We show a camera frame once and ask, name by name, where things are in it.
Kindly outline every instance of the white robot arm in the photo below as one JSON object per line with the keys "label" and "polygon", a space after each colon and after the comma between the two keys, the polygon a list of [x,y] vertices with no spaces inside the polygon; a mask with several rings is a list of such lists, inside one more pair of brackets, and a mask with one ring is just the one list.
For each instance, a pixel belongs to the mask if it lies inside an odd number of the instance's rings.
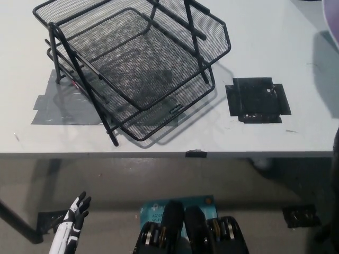
{"label": "white robot arm", "polygon": [[87,209],[91,201],[91,197],[84,200],[85,196],[86,192],[82,192],[68,209],[54,236],[49,254],[75,253],[81,228],[83,227],[85,217],[88,215]]}

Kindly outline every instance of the tabletop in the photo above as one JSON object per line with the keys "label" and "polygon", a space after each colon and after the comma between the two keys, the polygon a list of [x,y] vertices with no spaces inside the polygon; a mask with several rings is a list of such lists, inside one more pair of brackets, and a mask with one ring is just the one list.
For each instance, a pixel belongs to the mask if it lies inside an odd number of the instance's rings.
{"label": "tabletop", "polygon": [[[115,147],[103,125],[32,124],[38,96],[54,70],[47,30],[32,10],[41,0],[0,8],[0,156],[207,157],[330,156],[339,126],[339,52],[321,2],[199,0],[225,21],[232,50],[212,66],[216,89],[144,142],[117,131]],[[244,124],[231,117],[225,85],[232,78],[272,77],[283,84],[291,115],[280,124]]]}

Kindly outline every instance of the table leg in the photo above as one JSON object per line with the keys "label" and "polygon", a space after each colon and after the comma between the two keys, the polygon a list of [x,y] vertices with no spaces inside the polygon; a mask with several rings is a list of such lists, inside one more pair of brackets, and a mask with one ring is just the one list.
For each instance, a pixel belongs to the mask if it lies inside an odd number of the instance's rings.
{"label": "table leg", "polygon": [[42,234],[31,228],[22,218],[14,213],[0,200],[0,218],[7,222],[18,233],[22,234],[31,243],[43,242]]}
{"label": "table leg", "polygon": [[331,221],[331,242],[336,251],[339,252],[339,130],[334,145],[332,159],[331,186],[334,192],[334,206]]}

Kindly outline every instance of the concrete floor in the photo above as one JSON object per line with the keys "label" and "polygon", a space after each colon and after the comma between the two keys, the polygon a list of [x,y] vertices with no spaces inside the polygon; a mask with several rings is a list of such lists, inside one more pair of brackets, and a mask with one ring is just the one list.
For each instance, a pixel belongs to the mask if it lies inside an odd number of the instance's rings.
{"label": "concrete floor", "polygon": [[[261,175],[246,160],[0,160],[0,198],[30,225],[37,213],[64,210],[83,190],[92,196],[77,253],[131,253],[138,209],[158,198],[214,194],[219,215],[234,216],[249,252],[332,253],[314,245],[316,229],[288,229],[281,207],[314,203],[323,222],[332,202],[329,159],[279,159]],[[32,245],[0,220],[1,253],[48,253],[53,235]]]}

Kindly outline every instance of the black tape square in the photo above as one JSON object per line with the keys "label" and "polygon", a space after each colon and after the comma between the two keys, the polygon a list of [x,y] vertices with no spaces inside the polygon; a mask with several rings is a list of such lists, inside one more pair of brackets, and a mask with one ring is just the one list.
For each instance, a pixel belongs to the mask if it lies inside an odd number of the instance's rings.
{"label": "black tape square", "polygon": [[37,232],[48,234],[48,231],[53,229],[53,232],[56,233],[67,212],[68,210],[38,213]]}
{"label": "black tape square", "polygon": [[288,206],[282,209],[288,228],[320,226],[321,221],[313,204]]}
{"label": "black tape square", "polygon": [[231,116],[244,123],[281,123],[280,115],[291,111],[282,84],[272,78],[234,78],[226,86]]}

